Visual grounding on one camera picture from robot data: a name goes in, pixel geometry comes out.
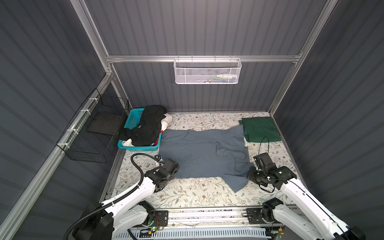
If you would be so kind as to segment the grey-blue t-shirt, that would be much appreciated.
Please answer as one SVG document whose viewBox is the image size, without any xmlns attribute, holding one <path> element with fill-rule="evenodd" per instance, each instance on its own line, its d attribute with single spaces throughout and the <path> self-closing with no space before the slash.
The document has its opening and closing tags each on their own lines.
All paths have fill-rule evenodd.
<svg viewBox="0 0 384 240">
<path fill-rule="evenodd" d="M 247 174 L 253 166 L 242 126 L 227 130 L 166 130 L 159 154 L 180 165 L 177 179 L 220 177 L 235 193 L 248 184 Z"/>
</svg>

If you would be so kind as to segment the teal plastic laundry basket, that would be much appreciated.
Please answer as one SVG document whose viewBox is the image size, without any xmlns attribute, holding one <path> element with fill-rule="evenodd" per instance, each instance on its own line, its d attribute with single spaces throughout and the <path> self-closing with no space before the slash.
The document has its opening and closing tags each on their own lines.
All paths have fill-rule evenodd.
<svg viewBox="0 0 384 240">
<path fill-rule="evenodd" d="M 142 113 L 144 108 L 132 109 L 130 114 L 128 115 L 127 121 L 124 125 L 124 129 L 133 129 L 139 125 L 141 120 Z M 145 147 L 126 147 L 123 145 L 123 141 L 118 141 L 118 148 L 128 150 L 130 152 L 155 152 L 159 149 L 161 143 L 162 135 L 160 138 L 160 142 L 157 145 L 145 146 Z"/>
</svg>

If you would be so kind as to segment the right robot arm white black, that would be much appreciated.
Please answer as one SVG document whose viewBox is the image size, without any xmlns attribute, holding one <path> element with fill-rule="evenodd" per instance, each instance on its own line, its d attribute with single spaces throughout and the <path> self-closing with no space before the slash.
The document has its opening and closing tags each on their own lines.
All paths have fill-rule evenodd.
<svg viewBox="0 0 384 240">
<path fill-rule="evenodd" d="M 247 178 L 266 191 L 268 185 L 280 190 L 303 212 L 299 216 L 281 200 L 272 198 L 263 203 L 259 213 L 248 211 L 249 219 L 256 215 L 267 224 L 279 222 L 304 240 L 364 240 L 366 235 L 358 227 L 349 227 L 329 211 L 298 180 L 289 168 L 277 167 L 268 153 L 254 156 L 255 167 L 251 167 Z"/>
</svg>

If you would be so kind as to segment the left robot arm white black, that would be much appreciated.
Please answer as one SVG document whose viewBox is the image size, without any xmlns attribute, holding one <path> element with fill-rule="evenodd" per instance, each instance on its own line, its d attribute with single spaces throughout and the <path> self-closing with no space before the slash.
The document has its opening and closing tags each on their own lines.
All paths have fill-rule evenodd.
<svg viewBox="0 0 384 240">
<path fill-rule="evenodd" d="M 159 163 L 156 168 L 143 172 L 134 157 L 145 156 Z M 92 211 L 85 211 L 79 220 L 65 232 L 63 239 L 72 235 L 76 240 L 111 240 L 130 228 L 142 224 L 151 225 L 156 210 L 145 198 L 161 191 L 175 178 L 180 165 L 160 156 L 138 153 L 131 156 L 131 163 L 140 173 L 138 183 L 121 194 L 96 204 Z"/>
</svg>

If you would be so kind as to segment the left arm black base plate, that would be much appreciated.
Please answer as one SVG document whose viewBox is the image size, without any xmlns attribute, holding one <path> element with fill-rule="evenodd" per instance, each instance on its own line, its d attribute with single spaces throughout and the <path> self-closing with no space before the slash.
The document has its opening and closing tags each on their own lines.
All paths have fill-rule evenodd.
<svg viewBox="0 0 384 240">
<path fill-rule="evenodd" d="M 167 227 L 169 211 L 154 211 L 149 213 L 147 219 L 140 225 L 141 227 Z"/>
</svg>

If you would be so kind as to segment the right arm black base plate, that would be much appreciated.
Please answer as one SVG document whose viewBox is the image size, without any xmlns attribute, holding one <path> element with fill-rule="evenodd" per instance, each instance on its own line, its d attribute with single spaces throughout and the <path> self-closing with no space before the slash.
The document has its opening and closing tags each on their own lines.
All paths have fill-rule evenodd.
<svg viewBox="0 0 384 240">
<path fill-rule="evenodd" d="M 262 208 L 246 208 L 246 218 L 249 221 L 249 224 L 269 224 L 270 218 L 268 216 L 268 210 L 264 207 Z"/>
</svg>

